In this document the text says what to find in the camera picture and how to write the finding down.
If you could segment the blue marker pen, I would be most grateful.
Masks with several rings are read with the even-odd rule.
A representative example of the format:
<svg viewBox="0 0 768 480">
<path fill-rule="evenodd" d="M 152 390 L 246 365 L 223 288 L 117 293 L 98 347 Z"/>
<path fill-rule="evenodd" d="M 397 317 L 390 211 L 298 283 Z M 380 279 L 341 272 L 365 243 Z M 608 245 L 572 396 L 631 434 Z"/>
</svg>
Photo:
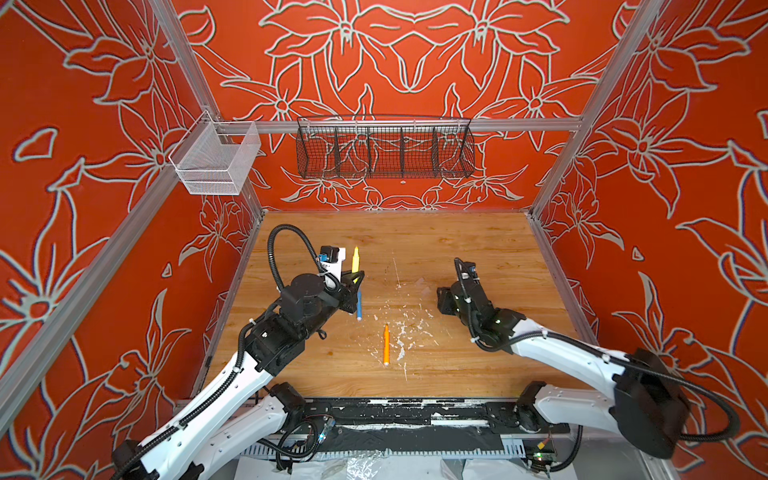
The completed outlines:
<svg viewBox="0 0 768 480">
<path fill-rule="evenodd" d="M 360 290 L 356 293 L 356 319 L 357 321 L 362 321 L 363 317 L 363 306 L 362 306 L 362 292 Z"/>
</svg>

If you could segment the yellow marker pen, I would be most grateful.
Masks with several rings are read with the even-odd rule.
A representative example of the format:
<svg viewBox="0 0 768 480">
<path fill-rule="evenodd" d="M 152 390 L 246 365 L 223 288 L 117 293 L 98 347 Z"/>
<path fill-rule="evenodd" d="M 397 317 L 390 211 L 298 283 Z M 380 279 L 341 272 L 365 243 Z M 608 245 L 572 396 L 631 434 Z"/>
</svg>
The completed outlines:
<svg viewBox="0 0 768 480">
<path fill-rule="evenodd" d="M 352 257 L 351 272 L 356 273 L 359 271 L 360 271 L 360 254 L 359 254 L 359 248 L 355 247 L 353 251 L 353 257 Z"/>
</svg>

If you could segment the orange marker pen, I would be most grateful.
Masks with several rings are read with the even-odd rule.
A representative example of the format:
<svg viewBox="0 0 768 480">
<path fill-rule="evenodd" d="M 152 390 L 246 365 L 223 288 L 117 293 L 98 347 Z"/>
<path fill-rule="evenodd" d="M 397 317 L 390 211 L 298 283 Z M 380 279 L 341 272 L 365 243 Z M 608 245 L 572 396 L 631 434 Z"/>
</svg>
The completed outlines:
<svg viewBox="0 0 768 480">
<path fill-rule="evenodd" d="M 390 365 L 390 343 L 391 343 L 391 336 L 390 336 L 390 328 L 389 325 L 386 324 L 384 327 L 383 332 L 383 365 L 389 366 Z"/>
</svg>

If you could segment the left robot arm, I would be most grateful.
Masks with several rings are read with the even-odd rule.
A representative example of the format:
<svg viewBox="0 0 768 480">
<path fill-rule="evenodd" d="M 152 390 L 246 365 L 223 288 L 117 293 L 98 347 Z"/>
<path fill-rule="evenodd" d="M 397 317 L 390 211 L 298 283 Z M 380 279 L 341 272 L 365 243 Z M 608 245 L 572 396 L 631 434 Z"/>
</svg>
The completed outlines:
<svg viewBox="0 0 768 480">
<path fill-rule="evenodd" d="M 302 240 L 316 268 L 290 283 L 283 281 L 275 256 L 283 231 Z M 290 224 L 270 232 L 267 258 L 278 298 L 240 330 L 237 350 L 221 373 L 176 416 L 113 451 L 114 478 L 208 479 L 247 447 L 299 421 L 304 399 L 290 384 L 273 381 L 313 335 L 326 338 L 323 328 L 335 313 L 356 313 L 365 274 L 344 269 L 345 248 L 315 249 Z"/>
</svg>

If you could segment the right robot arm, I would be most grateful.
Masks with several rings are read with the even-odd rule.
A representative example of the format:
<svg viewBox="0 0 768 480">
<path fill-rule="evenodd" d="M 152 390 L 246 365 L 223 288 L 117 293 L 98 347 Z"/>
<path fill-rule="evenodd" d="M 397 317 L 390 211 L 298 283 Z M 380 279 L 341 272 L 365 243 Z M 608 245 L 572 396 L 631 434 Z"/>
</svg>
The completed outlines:
<svg viewBox="0 0 768 480">
<path fill-rule="evenodd" d="M 537 432 L 546 424 L 591 427 L 622 436 L 655 458 L 669 459 L 678 442 L 714 443 L 733 438 L 741 428 L 736 411 L 714 392 L 675 376 L 652 352 L 632 354 L 585 343 L 550 330 L 524 314 L 497 308 L 481 285 L 476 266 L 454 260 L 457 279 L 437 290 L 437 306 L 468 329 L 470 340 L 487 353 L 505 352 L 531 359 L 582 383 L 563 389 L 530 383 L 516 408 L 521 428 Z M 726 424 L 714 432 L 687 433 L 696 393 L 717 405 Z"/>
</svg>

